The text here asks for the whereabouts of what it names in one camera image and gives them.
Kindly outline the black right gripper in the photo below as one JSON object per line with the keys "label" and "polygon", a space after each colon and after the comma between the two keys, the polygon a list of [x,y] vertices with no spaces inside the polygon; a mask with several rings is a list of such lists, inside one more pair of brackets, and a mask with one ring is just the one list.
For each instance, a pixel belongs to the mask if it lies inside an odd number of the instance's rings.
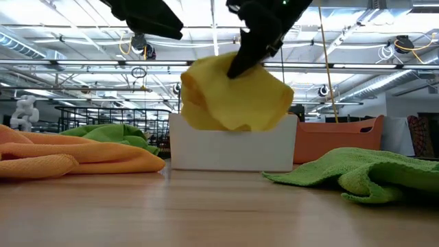
{"label": "black right gripper", "polygon": [[228,10],[248,28],[248,31],[240,31],[241,47],[232,59],[227,76],[234,79],[268,55],[275,57],[283,46],[284,36],[312,1],[226,0]]}

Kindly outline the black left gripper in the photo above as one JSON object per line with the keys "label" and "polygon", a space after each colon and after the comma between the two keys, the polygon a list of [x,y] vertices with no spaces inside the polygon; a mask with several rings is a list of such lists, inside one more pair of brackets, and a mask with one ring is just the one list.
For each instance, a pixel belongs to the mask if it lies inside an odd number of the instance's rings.
{"label": "black left gripper", "polygon": [[134,33],[180,40],[182,21],[163,0],[100,0]]}

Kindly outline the yellow microfiber towel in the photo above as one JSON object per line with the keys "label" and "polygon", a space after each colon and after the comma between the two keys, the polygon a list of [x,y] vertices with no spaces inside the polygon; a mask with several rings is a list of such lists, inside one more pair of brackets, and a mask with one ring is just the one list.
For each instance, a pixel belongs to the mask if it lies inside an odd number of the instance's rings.
{"label": "yellow microfiber towel", "polygon": [[237,54],[196,60],[184,73],[181,115],[198,130],[267,131],[287,114],[293,89],[261,65],[230,79]]}

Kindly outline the green microfiber towel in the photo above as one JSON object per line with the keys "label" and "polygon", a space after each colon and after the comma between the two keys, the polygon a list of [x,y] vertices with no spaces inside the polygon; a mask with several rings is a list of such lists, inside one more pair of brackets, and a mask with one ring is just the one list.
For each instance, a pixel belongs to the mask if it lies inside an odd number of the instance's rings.
{"label": "green microfiber towel", "polygon": [[335,185],[343,199],[358,204],[439,202],[439,162],[388,151],[336,148],[286,174],[262,176],[298,187]]}
{"label": "green microfiber towel", "polygon": [[82,137],[99,142],[112,142],[142,148],[158,156],[160,149],[148,143],[148,138],[138,128],[126,124],[86,125],[65,130],[60,134]]}

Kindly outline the orange microfiber towel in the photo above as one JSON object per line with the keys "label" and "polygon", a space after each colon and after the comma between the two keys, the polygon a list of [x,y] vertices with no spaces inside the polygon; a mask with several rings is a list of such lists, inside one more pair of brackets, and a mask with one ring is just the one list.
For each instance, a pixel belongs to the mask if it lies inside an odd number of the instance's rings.
{"label": "orange microfiber towel", "polygon": [[23,132],[23,131],[13,130],[5,125],[0,125],[0,144],[3,143],[71,145],[71,144],[97,143],[97,141],[85,139],[82,137],[64,136],[61,134],[41,134],[35,132]]}
{"label": "orange microfiber towel", "polygon": [[147,150],[118,143],[0,145],[0,178],[158,172],[164,166],[163,159]]}

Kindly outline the black background cabinet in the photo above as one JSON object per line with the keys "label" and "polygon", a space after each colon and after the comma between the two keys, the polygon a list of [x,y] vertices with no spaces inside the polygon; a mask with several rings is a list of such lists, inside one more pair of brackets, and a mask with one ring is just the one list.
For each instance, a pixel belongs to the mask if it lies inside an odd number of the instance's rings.
{"label": "black background cabinet", "polygon": [[289,108],[291,114],[295,114],[300,122],[305,121],[305,107],[302,104],[295,104]]}

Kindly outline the long ceiling light bar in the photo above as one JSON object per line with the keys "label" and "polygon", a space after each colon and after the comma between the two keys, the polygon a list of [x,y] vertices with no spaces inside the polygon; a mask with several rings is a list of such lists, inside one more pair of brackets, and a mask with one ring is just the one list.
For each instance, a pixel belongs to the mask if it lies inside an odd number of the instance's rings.
{"label": "long ceiling light bar", "polygon": [[[0,59],[0,64],[32,64],[32,65],[64,65],[64,66],[190,66],[192,60],[6,60]],[[263,62],[265,67],[286,67],[286,68],[306,68],[323,69],[323,63],[305,62]],[[329,63],[330,69],[415,69],[415,70],[439,70],[439,64],[343,64]]]}

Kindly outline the white plastic basket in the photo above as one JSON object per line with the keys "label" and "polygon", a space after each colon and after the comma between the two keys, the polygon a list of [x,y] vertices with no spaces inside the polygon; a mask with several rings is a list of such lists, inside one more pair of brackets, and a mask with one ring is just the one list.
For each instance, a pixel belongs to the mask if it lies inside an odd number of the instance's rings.
{"label": "white plastic basket", "polygon": [[290,172],[298,118],[286,115],[266,132],[196,130],[169,116],[171,167],[225,172]]}

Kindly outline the orange plastic basket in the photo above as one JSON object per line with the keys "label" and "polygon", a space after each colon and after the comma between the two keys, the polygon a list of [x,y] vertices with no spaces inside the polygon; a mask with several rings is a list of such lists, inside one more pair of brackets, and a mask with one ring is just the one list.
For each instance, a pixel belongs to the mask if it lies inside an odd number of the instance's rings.
{"label": "orange plastic basket", "polygon": [[346,123],[299,122],[296,129],[294,164],[319,159],[336,148],[379,150],[384,116]]}

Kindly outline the white plastic container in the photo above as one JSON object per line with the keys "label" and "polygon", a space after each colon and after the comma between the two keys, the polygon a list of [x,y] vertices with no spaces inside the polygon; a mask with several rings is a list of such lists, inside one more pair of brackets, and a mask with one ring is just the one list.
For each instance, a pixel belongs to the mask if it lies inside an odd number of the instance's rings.
{"label": "white plastic container", "polygon": [[406,118],[384,117],[381,134],[381,150],[415,156],[412,137]]}

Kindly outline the white robot figure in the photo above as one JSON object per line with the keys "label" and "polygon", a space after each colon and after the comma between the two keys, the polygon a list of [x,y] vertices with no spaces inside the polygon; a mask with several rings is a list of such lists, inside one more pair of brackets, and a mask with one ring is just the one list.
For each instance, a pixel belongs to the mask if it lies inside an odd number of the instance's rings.
{"label": "white robot figure", "polygon": [[11,116],[10,127],[24,132],[32,131],[32,124],[39,120],[39,110],[34,108],[36,97],[23,95],[16,101],[16,110]]}

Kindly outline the patterned dark fabric object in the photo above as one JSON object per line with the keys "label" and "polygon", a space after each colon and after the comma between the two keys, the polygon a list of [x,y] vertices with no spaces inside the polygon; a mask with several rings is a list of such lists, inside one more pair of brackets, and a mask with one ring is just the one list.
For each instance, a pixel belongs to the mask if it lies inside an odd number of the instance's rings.
{"label": "patterned dark fabric object", "polygon": [[412,138],[412,145],[416,157],[433,158],[434,149],[431,142],[429,122],[426,117],[416,117],[410,115],[407,122]]}

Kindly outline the silver ceiling air duct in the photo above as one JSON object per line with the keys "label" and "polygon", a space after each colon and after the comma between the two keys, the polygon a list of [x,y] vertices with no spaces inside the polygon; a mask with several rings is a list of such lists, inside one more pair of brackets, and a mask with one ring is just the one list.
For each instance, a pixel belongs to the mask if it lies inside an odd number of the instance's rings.
{"label": "silver ceiling air duct", "polygon": [[1,32],[0,32],[0,46],[11,49],[12,51],[16,51],[31,59],[37,59],[37,60],[45,59],[45,54]]}

